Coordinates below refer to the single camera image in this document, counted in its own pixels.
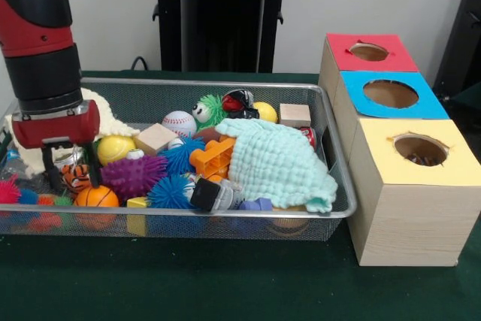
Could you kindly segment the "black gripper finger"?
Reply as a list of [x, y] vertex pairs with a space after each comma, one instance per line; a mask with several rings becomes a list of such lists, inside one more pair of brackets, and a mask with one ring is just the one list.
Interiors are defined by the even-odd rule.
[[64, 189], [60, 171], [55, 166], [53, 161], [53, 149], [57, 150], [61, 146], [61, 144], [45, 144], [42, 147], [42, 162], [44, 164], [45, 171], [47, 172], [47, 178], [50, 186], [56, 192], [61, 192]]
[[89, 166], [89, 178], [92, 187], [100, 187], [101, 164], [98, 160], [93, 142], [89, 142], [88, 144], [84, 145], [84, 158], [86, 160], [86, 164]]

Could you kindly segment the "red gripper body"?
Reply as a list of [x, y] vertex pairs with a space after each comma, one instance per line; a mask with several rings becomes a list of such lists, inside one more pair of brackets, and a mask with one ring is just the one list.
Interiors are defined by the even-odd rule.
[[51, 114], [27, 115], [17, 111], [11, 116], [13, 133], [26, 149], [51, 144], [84, 145], [95, 140], [100, 128], [100, 113], [93, 100], [83, 100], [75, 108]]

